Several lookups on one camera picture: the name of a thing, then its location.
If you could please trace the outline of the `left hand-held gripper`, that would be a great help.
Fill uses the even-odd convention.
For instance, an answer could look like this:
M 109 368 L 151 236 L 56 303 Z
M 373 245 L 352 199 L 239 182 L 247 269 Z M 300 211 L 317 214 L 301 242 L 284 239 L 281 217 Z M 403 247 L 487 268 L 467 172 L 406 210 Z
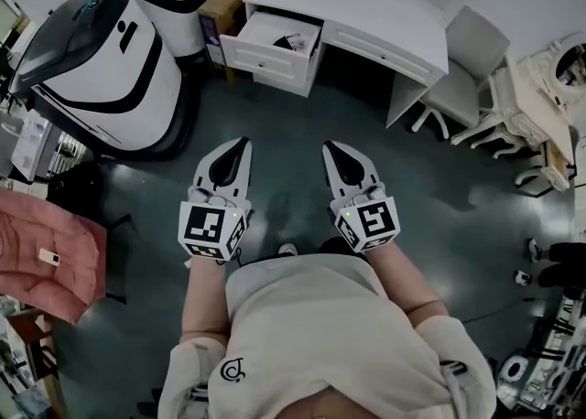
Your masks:
M 249 227 L 253 147 L 249 138 L 236 138 L 213 149 L 197 165 L 187 201 L 180 203 L 178 242 L 189 257 L 217 262 L 233 258 Z M 206 188 L 221 188 L 218 194 Z

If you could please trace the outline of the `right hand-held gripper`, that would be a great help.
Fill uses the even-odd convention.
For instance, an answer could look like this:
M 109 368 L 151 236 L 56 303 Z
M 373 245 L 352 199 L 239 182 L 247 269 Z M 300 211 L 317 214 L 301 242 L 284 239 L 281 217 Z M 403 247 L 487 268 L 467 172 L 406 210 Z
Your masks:
M 334 226 L 354 252 L 365 252 L 390 243 L 400 233 L 396 204 L 372 160 L 338 141 L 322 147 L 326 181 L 335 198 L 330 205 Z M 347 197 L 347 189 L 364 189 Z

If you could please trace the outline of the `white drawer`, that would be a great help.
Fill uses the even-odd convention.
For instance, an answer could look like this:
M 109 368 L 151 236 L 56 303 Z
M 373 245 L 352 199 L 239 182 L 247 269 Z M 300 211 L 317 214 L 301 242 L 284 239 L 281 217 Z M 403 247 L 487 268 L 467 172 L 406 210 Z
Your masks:
M 256 82 L 307 97 L 321 60 L 321 31 L 317 19 L 260 10 L 248 17 L 237 36 L 220 39 L 230 68 L 251 73 Z M 318 38 L 308 56 L 273 46 L 278 38 L 296 32 Z

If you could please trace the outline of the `person's left forearm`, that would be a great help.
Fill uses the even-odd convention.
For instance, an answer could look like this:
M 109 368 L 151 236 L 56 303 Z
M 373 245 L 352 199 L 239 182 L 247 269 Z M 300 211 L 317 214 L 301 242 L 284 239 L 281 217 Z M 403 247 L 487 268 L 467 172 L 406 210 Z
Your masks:
M 226 347 L 229 336 L 225 268 L 212 259 L 194 256 L 190 259 L 180 341 L 212 338 Z

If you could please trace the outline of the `person's right forearm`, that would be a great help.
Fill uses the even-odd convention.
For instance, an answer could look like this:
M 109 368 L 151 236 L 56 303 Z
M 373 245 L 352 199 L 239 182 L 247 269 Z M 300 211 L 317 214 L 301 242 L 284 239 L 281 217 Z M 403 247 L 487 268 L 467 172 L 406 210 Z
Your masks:
M 397 244 L 390 242 L 364 254 L 387 297 L 407 315 L 413 328 L 431 317 L 449 314 L 424 274 Z

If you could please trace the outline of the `grey and white chair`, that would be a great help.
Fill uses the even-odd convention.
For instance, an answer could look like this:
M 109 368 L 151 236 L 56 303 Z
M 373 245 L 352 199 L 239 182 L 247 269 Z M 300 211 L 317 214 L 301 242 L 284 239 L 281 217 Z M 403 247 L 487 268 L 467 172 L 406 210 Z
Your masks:
M 446 28 L 449 73 L 419 99 L 425 106 L 410 127 L 418 132 L 432 116 L 441 138 L 450 137 L 445 119 L 473 128 L 480 122 L 479 87 L 505 57 L 510 41 L 489 19 L 465 5 Z

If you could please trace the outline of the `black bag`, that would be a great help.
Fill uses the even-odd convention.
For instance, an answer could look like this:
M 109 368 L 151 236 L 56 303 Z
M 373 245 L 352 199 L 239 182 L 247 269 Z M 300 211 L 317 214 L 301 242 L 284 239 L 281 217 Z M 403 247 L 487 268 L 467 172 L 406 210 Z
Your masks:
M 89 220 L 101 218 L 103 171 L 93 162 L 83 162 L 49 180 L 47 201 Z

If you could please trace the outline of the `person's white t-shirt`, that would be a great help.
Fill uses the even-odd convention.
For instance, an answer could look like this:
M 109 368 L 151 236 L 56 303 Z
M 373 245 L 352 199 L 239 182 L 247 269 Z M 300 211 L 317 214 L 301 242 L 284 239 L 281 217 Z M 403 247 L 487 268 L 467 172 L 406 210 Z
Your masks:
M 225 275 L 227 346 L 171 351 L 157 419 L 492 419 L 493 375 L 459 319 L 413 328 L 367 259 L 314 253 Z

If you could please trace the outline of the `white robot with teal top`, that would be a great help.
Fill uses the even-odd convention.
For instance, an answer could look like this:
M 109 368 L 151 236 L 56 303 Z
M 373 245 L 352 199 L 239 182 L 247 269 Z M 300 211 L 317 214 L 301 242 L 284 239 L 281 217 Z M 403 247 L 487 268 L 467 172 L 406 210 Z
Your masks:
M 9 91 L 99 154 L 158 160 L 187 139 L 188 84 L 136 0 L 67 0 L 31 39 Z

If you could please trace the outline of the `brown cardboard box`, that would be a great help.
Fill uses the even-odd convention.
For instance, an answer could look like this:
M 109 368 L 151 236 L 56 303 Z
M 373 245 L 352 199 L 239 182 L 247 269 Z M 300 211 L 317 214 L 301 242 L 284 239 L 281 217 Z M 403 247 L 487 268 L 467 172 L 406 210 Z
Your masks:
M 221 35 L 237 36 L 246 23 L 244 0 L 207 0 L 198 10 L 201 33 L 213 76 L 229 85 L 234 71 L 227 65 Z

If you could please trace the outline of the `ornate cream vanity table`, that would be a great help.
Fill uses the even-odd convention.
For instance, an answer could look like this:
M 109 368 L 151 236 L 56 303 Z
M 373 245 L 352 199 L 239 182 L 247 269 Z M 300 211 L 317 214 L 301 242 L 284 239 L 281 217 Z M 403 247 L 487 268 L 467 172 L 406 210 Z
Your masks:
M 450 143 L 458 145 L 490 129 L 492 132 L 473 142 L 471 148 L 502 139 L 510 147 L 496 152 L 495 158 L 514 154 L 524 147 L 534 152 L 531 167 L 515 177 L 518 188 L 541 177 L 548 182 L 546 192 L 570 189 L 577 175 L 578 142 L 570 109 L 586 103 L 586 85 L 563 85 L 555 72 L 560 58 L 579 44 L 586 44 L 586 32 L 556 40 L 546 50 L 519 62 L 506 57 L 503 67 L 488 79 L 492 107 L 482 115 L 477 126 L 454 135 Z

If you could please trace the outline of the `white storage box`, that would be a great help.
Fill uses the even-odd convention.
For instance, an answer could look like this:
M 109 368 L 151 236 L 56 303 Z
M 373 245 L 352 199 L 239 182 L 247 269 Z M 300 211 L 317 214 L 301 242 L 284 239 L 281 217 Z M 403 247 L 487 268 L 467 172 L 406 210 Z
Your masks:
M 11 157 L 13 166 L 26 181 L 47 175 L 61 133 L 58 126 L 36 111 L 28 113 Z

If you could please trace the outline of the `oval vanity mirror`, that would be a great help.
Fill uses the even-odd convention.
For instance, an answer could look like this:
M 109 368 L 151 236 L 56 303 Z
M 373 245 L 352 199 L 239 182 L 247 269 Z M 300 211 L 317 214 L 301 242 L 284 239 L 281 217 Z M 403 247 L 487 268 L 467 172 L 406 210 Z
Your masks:
M 560 58 L 555 76 L 561 84 L 566 86 L 586 85 L 586 44 L 570 48 Z

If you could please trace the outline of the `round white device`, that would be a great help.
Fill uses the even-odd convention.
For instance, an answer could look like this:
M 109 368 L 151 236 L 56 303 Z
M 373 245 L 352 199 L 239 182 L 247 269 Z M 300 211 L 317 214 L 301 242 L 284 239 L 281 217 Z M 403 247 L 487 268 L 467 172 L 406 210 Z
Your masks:
M 520 381 L 528 368 L 529 357 L 515 354 L 508 357 L 497 371 L 497 383 L 515 383 Z

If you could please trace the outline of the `wooden shelf unit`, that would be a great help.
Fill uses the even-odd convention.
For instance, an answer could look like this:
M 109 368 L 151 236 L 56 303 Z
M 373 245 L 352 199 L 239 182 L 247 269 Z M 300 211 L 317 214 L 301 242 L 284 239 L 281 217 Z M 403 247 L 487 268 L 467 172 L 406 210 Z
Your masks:
M 32 306 L 25 306 L 0 318 L 18 380 L 22 386 L 38 387 L 49 400 L 56 419 L 69 419 L 63 397 L 55 354 L 51 316 Z

